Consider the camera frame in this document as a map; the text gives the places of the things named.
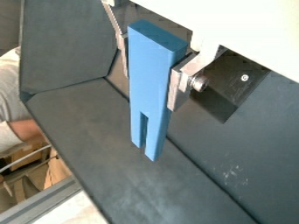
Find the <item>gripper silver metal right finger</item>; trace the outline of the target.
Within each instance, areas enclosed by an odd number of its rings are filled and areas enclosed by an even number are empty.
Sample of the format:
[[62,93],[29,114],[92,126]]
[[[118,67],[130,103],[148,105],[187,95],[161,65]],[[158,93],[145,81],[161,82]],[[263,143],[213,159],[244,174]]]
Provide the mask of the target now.
[[174,111],[187,101],[191,91],[201,92],[208,85],[204,68],[227,51],[220,45],[208,45],[199,52],[188,52],[170,69],[166,108]]

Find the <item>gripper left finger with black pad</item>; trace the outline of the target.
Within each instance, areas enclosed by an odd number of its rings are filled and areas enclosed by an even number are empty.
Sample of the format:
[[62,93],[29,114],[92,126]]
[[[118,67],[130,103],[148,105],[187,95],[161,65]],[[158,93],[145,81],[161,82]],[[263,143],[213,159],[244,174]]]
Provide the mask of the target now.
[[116,34],[116,46],[121,54],[124,75],[128,76],[126,69],[126,24],[125,24],[125,6],[116,0],[101,0],[104,10]]

